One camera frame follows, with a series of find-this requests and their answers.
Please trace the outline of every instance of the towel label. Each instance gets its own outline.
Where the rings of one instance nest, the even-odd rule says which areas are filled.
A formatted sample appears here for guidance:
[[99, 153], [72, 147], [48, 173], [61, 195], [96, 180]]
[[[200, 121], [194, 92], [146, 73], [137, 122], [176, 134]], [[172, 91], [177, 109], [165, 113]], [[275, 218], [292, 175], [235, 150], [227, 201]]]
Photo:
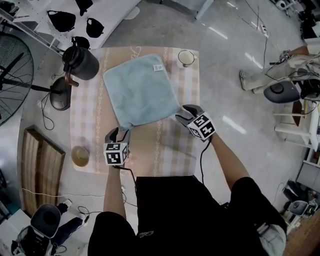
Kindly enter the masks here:
[[164, 66], [159, 64], [159, 65], [153, 65], [153, 70], [154, 71], [161, 71], [164, 70]]

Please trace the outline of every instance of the cup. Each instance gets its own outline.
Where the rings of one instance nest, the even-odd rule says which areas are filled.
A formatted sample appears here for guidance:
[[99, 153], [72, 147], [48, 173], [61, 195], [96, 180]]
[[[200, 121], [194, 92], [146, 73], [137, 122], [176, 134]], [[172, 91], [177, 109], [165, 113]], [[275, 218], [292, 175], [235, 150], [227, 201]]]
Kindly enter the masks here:
[[179, 68], [183, 69], [189, 67], [195, 60], [198, 59], [191, 51], [182, 50], [178, 54], [178, 58], [176, 60], [176, 64]]
[[75, 146], [71, 150], [71, 159], [76, 166], [85, 167], [89, 162], [89, 152], [83, 146]]

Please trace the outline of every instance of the towel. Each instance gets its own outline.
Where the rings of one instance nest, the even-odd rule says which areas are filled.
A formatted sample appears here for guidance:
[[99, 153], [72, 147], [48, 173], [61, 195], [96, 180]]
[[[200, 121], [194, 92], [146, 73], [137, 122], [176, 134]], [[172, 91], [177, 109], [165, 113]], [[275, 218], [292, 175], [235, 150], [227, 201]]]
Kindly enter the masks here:
[[123, 130], [167, 118], [180, 110], [162, 59], [149, 54], [107, 70], [103, 81]]

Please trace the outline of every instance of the concrete floor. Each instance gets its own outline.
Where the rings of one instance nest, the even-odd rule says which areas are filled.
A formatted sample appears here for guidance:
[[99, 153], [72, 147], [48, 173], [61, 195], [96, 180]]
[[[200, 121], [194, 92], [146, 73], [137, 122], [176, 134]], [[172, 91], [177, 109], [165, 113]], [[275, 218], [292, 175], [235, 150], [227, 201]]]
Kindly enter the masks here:
[[[265, 54], [265, 65], [275, 62], [283, 50], [303, 45], [299, 24], [289, 18], [270, 1], [249, 0], [257, 11], [269, 34]], [[295, 178], [303, 158], [303, 148], [285, 143], [274, 131], [276, 120], [272, 113], [283, 108], [267, 101], [263, 95], [243, 91], [239, 81], [239, 70], [259, 72], [264, 65], [266, 37], [257, 30], [257, 16], [243, 0], [216, 0], [200, 20], [181, 7], [172, 8], [142, 1], [140, 14], [133, 20], [124, 20], [111, 34], [104, 47], [115, 46], [168, 46], [199, 51], [200, 102], [212, 117], [218, 134], [237, 154], [251, 177], [257, 182], [265, 196], [274, 201], [278, 185]], [[44, 57], [35, 79], [43, 86], [52, 84], [51, 74], [60, 74], [60, 60], [53, 52]], [[54, 130], [45, 130], [41, 109], [36, 105], [44, 95], [32, 92], [28, 97], [28, 108], [24, 108], [21, 128], [35, 124], [43, 133], [55, 141], [66, 152], [61, 176], [60, 193], [81, 195], [103, 195], [107, 177], [75, 171], [70, 159], [70, 110], [58, 112], [47, 104], [45, 112], [54, 120]], [[230, 126], [231, 120], [242, 129]], [[203, 158], [204, 181], [212, 196], [221, 203], [230, 199], [219, 161], [212, 147]], [[199, 165], [196, 176], [200, 177]], [[132, 180], [122, 178], [128, 202], [135, 204]], [[101, 211], [102, 197], [68, 196], [77, 206], [90, 211]], [[285, 202], [278, 192], [274, 205], [280, 209]], [[127, 219], [137, 230], [137, 209], [125, 205]], [[72, 237], [87, 243], [96, 214], [92, 214], [88, 226], [80, 228]], [[68, 213], [63, 221], [71, 218]]]

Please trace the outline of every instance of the checkered tablecloth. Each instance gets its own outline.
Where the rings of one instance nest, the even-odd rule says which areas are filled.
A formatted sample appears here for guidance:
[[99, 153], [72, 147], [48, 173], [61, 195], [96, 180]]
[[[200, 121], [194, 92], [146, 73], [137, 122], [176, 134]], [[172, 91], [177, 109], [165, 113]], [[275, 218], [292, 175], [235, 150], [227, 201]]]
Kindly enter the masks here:
[[[180, 105], [199, 105], [199, 53], [195, 62], [184, 69], [177, 66], [180, 48], [169, 47], [112, 47], [92, 50], [98, 59], [98, 74], [89, 81], [75, 79], [79, 87], [72, 88], [70, 110], [71, 147], [80, 145], [90, 154], [85, 167], [74, 165], [77, 171], [108, 174], [103, 145], [106, 134], [118, 121], [103, 81], [106, 70], [130, 59], [158, 54], [165, 65], [171, 85]], [[170, 116], [156, 122], [135, 126], [131, 130], [129, 158], [125, 167], [135, 176], [189, 176], [194, 174], [199, 140], [190, 135]]]

